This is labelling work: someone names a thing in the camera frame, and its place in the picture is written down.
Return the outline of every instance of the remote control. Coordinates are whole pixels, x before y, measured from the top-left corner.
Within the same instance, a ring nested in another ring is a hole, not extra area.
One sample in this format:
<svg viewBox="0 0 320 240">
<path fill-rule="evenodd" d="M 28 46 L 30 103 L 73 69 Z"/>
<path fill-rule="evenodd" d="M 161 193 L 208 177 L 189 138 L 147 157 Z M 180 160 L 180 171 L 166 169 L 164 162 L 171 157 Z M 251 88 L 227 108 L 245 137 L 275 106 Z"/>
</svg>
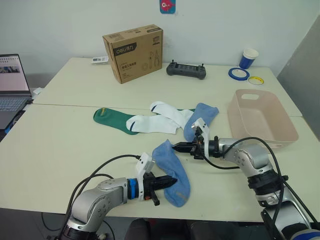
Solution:
<svg viewBox="0 0 320 240">
<path fill-rule="evenodd" d="M 92 58 L 92 64 L 106 64 L 109 60 L 108 56 L 95 56 Z"/>
<path fill-rule="evenodd" d="M 178 64 L 174 60 L 169 64 L 166 68 L 166 73 L 168 75 L 181 75 L 187 77 L 195 77 L 199 79 L 204 79 L 206 76 L 206 68 L 204 64 L 199 66 L 192 66 L 192 65 L 184 65 Z"/>
</svg>

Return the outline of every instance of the black controller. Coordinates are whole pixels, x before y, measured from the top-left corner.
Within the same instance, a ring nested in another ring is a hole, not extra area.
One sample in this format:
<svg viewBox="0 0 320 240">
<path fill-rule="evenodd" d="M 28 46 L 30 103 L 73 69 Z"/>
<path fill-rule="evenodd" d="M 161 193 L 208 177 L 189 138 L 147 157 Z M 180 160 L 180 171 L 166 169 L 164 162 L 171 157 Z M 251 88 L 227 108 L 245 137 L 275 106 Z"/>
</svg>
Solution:
<svg viewBox="0 0 320 240">
<path fill-rule="evenodd" d="M 166 68 L 166 73 L 168 75 L 181 75 L 181 76 L 187 76 L 187 77 L 195 77 L 198 79 L 204 79 L 206 76 L 206 68 L 204 67 L 204 64 L 199 66 L 192 66 L 192 65 L 184 65 L 184 64 L 178 64 L 174 60 L 169 64 L 169 66 Z"/>
</svg>

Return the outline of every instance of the cable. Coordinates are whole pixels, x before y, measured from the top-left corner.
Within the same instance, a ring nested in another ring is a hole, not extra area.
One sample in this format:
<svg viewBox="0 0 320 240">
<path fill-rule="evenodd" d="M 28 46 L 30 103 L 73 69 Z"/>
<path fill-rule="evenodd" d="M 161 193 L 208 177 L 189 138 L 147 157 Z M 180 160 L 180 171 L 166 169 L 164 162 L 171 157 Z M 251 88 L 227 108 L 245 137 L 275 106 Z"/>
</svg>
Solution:
<svg viewBox="0 0 320 240">
<path fill-rule="evenodd" d="M 115 233 L 114 233 L 114 231 L 113 231 L 112 227 L 111 227 L 111 226 L 109 225 L 109 223 L 107 223 L 105 220 L 103 220 L 103 222 L 104 222 L 105 224 L 107 224 L 107 225 L 108 225 L 108 227 L 110 228 L 111 233 L 112 233 L 113 240 L 116 240 Z"/>
<path fill-rule="evenodd" d="M 200 149 L 200 145 L 199 145 L 199 142 L 196 140 L 196 147 L 197 149 Z M 240 167 L 238 166 L 229 166 L 229 167 L 226 167 L 226 166 L 218 166 L 218 165 L 215 165 L 214 163 L 212 163 L 211 161 L 209 161 L 209 159 L 199 150 L 198 153 L 204 158 L 204 160 L 210 164 L 211 166 L 217 168 L 217 169 L 222 169 L 222 170 L 231 170 L 231 169 L 239 169 Z"/>
<path fill-rule="evenodd" d="M 45 227 L 47 230 L 51 231 L 51 232 L 55 232 L 55 231 L 58 231 L 58 230 L 61 229 L 61 227 L 59 227 L 59 228 L 57 228 L 57 229 L 52 229 L 52 228 L 48 227 L 48 225 L 45 223 L 44 213 L 43 213 L 43 212 L 41 212 L 41 220 L 42 220 L 42 223 L 43 223 L 44 227 Z"/>
<path fill-rule="evenodd" d="M 271 232 L 273 232 L 273 227 L 275 226 L 275 223 L 276 223 L 276 220 L 277 220 L 280 208 L 281 208 L 281 204 L 282 204 L 282 201 L 284 199 L 284 191 L 285 191 L 284 180 L 282 178 L 280 167 L 279 167 L 279 164 L 278 164 L 278 161 L 277 161 L 277 158 L 276 158 L 276 155 L 275 155 L 274 151 L 272 151 L 271 147 L 264 140 L 262 140 L 261 138 L 258 138 L 258 137 L 255 137 L 255 136 L 250 136 L 250 137 L 245 137 L 245 138 L 242 138 L 242 139 L 240 139 L 238 141 L 235 141 L 233 144 L 231 144 L 222 153 L 222 157 L 224 158 L 225 155 L 227 154 L 227 152 L 229 152 L 230 149 L 233 148 L 235 145 L 237 145 L 238 143 L 241 143 L 243 141 L 246 141 L 246 140 L 258 140 L 261 143 L 263 143 L 263 145 L 265 145 L 265 147 L 269 150 L 269 152 L 270 152 L 270 154 L 271 154 L 271 156 L 273 158 L 277 174 L 278 174 L 278 176 L 280 178 L 280 196 L 279 196 L 279 199 L 278 199 L 278 204 L 276 205 L 276 209 L 275 209 L 275 212 L 274 212 L 274 215 L 273 215 L 273 218 L 272 218 L 272 225 L 271 225 Z"/>
<path fill-rule="evenodd" d="M 94 175 L 95 175 L 100 169 L 102 169 L 105 165 L 113 162 L 114 160 L 121 159 L 121 158 L 126 158 L 126 157 L 131 157 L 131 158 L 139 159 L 141 156 L 139 156 L 139 155 L 133 155 L 133 154 L 125 154 L 125 155 L 120 155 L 120 156 L 113 157 L 113 158 L 111 158 L 110 160 L 104 162 L 104 163 L 101 164 L 96 170 L 94 170 L 93 173 L 91 173 L 91 175 L 90 175 L 89 177 L 87 177 L 86 179 L 84 179 L 85 181 L 84 181 L 82 187 L 80 188 L 80 190 L 78 191 L 76 197 L 75 197 L 74 200 L 73 200 L 73 197 L 75 196 L 76 191 L 77 191 L 77 189 L 78 189 L 77 187 L 79 187 L 82 183 L 81 183 L 81 184 L 79 183 L 79 184 L 77 185 L 77 187 L 76 187 L 76 188 L 73 190 L 73 192 L 72 192 L 72 195 L 71 195 L 70 200 L 69 200 L 68 207 L 67 207 L 67 209 L 66 209 L 65 218 L 64 218 L 64 221 L 63 221 L 61 230 L 60 230 L 59 235 L 58 235 L 58 239 L 59 239 L 59 240 L 61 239 L 61 236 L 62 236 L 62 233 L 63 233 L 63 231 L 64 231 L 64 228 L 65 228 L 65 226 L 67 225 L 68 219 L 69 219 L 69 217 L 70 217 L 70 215 L 71 215 L 71 206 L 72 206 L 73 202 L 75 201 L 75 199 L 82 193 L 82 191 L 84 190 L 84 188 L 86 187 L 86 185 L 88 184 L 88 182 L 89 182 L 92 178 L 94 178 Z"/>
<path fill-rule="evenodd" d="M 301 206 L 304 208 L 304 210 L 306 211 L 306 213 L 310 216 L 310 218 L 312 219 L 312 221 L 314 222 L 314 224 L 316 225 L 316 227 L 318 228 L 318 230 L 320 229 L 320 224 L 317 221 L 317 219 L 312 215 L 312 213 L 310 212 L 310 210 L 307 208 L 307 206 L 304 204 L 304 202 L 301 200 L 301 198 L 298 196 L 298 194 L 292 189 L 292 187 L 285 181 L 284 184 L 286 185 L 286 187 L 290 190 L 290 192 L 292 193 L 292 195 L 295 197 L 295 199 L 298 200 L 298 202 L 301 204 Z"/>
</svg>

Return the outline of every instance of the desk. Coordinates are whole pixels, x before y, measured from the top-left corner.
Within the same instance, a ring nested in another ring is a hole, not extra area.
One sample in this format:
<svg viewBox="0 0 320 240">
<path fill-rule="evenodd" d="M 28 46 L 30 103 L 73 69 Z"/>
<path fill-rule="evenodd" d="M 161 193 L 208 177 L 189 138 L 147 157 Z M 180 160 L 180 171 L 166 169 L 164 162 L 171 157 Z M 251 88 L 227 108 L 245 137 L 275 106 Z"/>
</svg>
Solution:
<svg viewBox="0 0 320 240">
<path fill-rule="evenodd" d="M 231 66 L 206 65 L 204 80 L 169 76 L 166 67 L 164 63 L 158 71 L 119 84 L 110 65 L 92 65 L 89 58 L 71 58 L 33 103 L 149 110 L 154 101 L 163 101 L 178 109 L 192 109 L 202 102 L 226 113 L 237 89 L 258 89 L 274 93 L 289 116 L 302 116 L 267 67 L 248 70 L 252 76 L 264 79 L 265 83 L 258 86 L 230 78 Z"/>
<path fill-rule="evenodd" d="M 0 207 L 64 213 L 73 188 L 104 161 L 122 154 L 152 153 L 169 139 L 184 141 L 182 129 L 176 135 L 139 133 L 128 135 L 93 121 L 96 107 L 33 104 L 0 144 Z M 152 115 L 149 110 L 120 109 L 127 114 Z M 302 117 L 291 117 L 299 140 L 275 151 L 282 174 L 311 212 L 319 218 L 320 144 Z M 210 125 L 211 135 L 231 137 L 228 117 L 220 113 Z M 178 153 L 190 180 L 191 194 L 181 208 L 174 207 L 157 191 L 160 206 L 153 201 L 129 200 L 109 216 L 175 218 L 217 221 L 262 222 L 262 208 L 238 170 L 219 170 L 186 153 Z M 102 173 L 114 178 L 135 176 L 136 159 L 119 159 Z M 213 160 L 221 166 L 229 162 Z M 157 166 L 155 176 L 164 172 Z M 93 179 L 93 188 L 103 179 Z"/>
</svg>

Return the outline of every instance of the sock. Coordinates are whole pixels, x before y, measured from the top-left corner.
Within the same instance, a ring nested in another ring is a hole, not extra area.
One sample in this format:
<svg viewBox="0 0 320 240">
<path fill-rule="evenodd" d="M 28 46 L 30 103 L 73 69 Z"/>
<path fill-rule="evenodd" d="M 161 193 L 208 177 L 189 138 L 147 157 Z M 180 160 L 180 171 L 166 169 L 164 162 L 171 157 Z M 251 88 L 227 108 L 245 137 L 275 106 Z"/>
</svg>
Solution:
<svg viewBox="0 0 320 240">
<path fill-rule="evenodd" d="M 171 106 L 162 101 L 154 101 L 150 105 L 150 110 L 153 113 L 157 113 L 167 117 L 168 119 L 172 119 L 175 121 L 182 129 L 184 129 L 188 119 L 193 114 L 190 110 L 177 110 L 174 106 Z"/>
<path fill-rule="evenodd" d="M 176 134 L 179 125 L 162 115 L 136 115 L 126 121 L 126 128 L 139 133 Z"/>
<path fill-rule="evenodd" d="M 125 114 L 110 108 L 100 108 L 95 111 L 93 120 L 99 124 L 103 124 L 115 129 L 119 129 L 126 134 L 135 135 L 137 132 L 129 131 L 126 127 L 126 121 L 134 115 Z"/>
<path fill-rule="evenodd" d="M 175 155 L 169 140 L 162 143 L 152 152 L 156 165 L 164 172 L 177 179 L 171 187 L 164 189 L 165 198 L 174 206 L 182 207 L 190 196 L 190 183 L 188 176 L 179 158 Z"/>
<path fill-rule="evenodd" d="M 190 117 L 184 127 L 183 135 L 185 140 L 187 140 L 188 142 L 192 142 L 192 140 L 195 138 L 195 133 L 192 130 L 191 126 L 198 118 L 202 118 L 205 124 L 209 127 L 210 123 L 218 113 L 218 108 L 206 105 L 204 103 L 198 103 L 193 115 Z"/>
</svg>

